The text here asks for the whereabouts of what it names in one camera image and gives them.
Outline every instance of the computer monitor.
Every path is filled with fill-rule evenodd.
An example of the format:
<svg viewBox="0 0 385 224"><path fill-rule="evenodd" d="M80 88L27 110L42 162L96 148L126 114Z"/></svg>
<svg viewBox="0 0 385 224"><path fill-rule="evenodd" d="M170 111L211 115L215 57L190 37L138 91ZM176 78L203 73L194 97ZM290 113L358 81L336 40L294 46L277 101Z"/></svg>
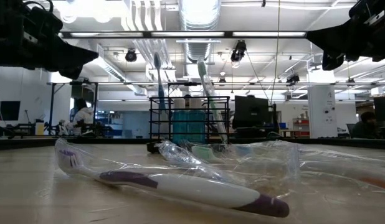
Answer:
<svg viewBox="0 0 385 224"><path fill-rule="evenodd" d="M269 122L268 100L254 96L235 96L234 129L262 127Z"/></svg>
<svg viewBox="0 0 385 224"><path fill-rule="evenodd" d="M2 119L5 121L17 121L20 105L20 101L2 101L0 105L0 114L3 116Z"/></svg>
<svg viewBox="0 0 385 224"><path fill-rule="evenodd" d="M374 106L377 122L385 121L385 97L374 97Z"/></svg>

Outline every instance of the toothbrush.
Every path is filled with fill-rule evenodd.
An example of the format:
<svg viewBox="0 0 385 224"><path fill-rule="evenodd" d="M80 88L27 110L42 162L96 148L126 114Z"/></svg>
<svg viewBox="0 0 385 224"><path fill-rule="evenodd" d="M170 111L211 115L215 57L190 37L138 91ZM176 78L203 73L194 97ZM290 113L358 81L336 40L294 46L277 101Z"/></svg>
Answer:
<svg viewBox="0 0 385 224"><path fill-rule="evenodd" d="M154 54L154 65L155 65L156 71L158 72L158 96L160 97L159 108L161 109L161 111L159 111L159 115L160 115L161 121L167 121L168 116L166 112L163 111L164 109L166 109L166 106L164 101L165 94L163 91L163 85L162 85L162 79L161 79L161 59L157 52L155 52ZM159 126L160 126L159 130L161 133L167 133L170 131L169 126L166 123L160 123Z"/></svg>
<svg viewBox="0 0 385 224"><path fill-rule="evenodd" d="M289 214L287 203L235 184L202 177L179 174L141 174L126 170L95 172L83 165L78 149L69 147L63 139L55 145L59 167L68 174L81 174L111 185L129 185L172 197L206 203L243 212L273 217Z"/></svg>
<svg viewBox="0 0 385 224"><path fill-rule="evenodd" d="M202 87L204 88L205 95L206 96L211 96L211 93L209 92L208 86L211 86L212 83L205 82L205 76L207 75L206 67L205 67L205 62L200 58L198 60L197 65L198 65L198 74L201 77ZM211 101L211 100L209 100L209 106L212 109L216 109L215 103L213 101ZM214 116L214 118L216 120L219 121L219 122L217 122L217 129L219 130L219 132L226 133L226 128L224 127L223 122L221 122L222 121L222 115L220 114L220 112L218 110L214 110L213 111L213 116ZM220 137L222 139L222 142L224 144L227 144L227 135L226 134L221 134Z"/></svg>

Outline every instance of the teal container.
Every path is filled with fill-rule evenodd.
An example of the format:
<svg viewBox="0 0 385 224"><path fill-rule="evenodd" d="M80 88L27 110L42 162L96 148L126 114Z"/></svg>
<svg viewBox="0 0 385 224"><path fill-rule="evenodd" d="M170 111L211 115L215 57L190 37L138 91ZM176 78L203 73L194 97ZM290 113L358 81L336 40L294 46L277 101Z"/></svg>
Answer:
<svg viewBox="0 0 385 224"><path fill-rule="evenodd" d="M188 111L188 121L202 121L202 122L188 122L188 141L205 144L205 118L206 114L203 111Z"/></svg>
<svg viewBox="0 0 385 224"><path fill-rule="evenodd" d="M188 111L175 111L173 113L173 121L187 121ZM186 133L187 123L186 122L174 122L173 133ZM187 139L186 134L173 134L173 142L176 144L180 143L180 140Z"/></svg>

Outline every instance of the white column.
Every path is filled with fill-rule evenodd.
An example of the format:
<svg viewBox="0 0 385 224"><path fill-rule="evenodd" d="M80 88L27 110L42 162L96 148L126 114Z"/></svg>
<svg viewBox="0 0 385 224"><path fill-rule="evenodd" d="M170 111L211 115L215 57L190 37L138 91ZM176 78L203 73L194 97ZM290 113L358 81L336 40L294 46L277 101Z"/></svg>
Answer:
<svg viewBox="0 0 385 224"><path fill-rule="evenodd" d="M309 68L308 81L324 83L335 82L333 71L311 70ZM308 87L310 137L337 137L338 127L335 112L334 86Z"/></svg>

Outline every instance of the toothbrush handle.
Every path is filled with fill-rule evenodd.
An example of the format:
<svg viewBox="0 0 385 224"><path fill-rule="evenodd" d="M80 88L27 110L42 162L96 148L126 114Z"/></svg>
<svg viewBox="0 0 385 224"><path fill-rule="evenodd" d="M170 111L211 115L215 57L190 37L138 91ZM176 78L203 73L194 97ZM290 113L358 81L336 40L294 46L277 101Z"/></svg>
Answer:
<svg viewBox="0 0 385 224"><path fill-rule="evenodd" d="M287 203L235 184L177 174L144 175L127 171L102 173L100 178L114 184L150 188L170 196L223 208L273 217L289 214Z"/></svg>

